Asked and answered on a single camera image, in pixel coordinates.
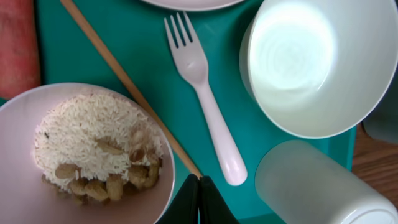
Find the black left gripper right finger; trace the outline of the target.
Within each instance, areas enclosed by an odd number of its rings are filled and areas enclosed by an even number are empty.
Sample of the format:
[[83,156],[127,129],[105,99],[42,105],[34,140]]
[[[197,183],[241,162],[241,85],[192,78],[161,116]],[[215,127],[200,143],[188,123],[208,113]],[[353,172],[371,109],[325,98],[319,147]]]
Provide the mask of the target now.
[[201,224],[239,224],[212,179],[199,180],[199,212]]

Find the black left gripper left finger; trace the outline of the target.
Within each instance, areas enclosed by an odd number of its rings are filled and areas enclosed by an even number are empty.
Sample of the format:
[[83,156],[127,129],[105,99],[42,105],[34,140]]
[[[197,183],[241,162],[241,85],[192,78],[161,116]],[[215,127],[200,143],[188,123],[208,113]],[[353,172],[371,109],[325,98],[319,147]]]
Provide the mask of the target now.
[[198,192],[199,179],[193,174],[188,175],[157,224],[197,224]]

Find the bowl with rice and nuts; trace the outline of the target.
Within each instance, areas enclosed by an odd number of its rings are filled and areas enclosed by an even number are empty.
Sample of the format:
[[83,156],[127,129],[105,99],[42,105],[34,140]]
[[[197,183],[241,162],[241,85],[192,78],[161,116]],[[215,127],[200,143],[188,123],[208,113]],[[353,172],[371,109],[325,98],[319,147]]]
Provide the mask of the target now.
[[119,93],[60,83],[1,107],[2,223],[155,223],[174,183],[164,133]]

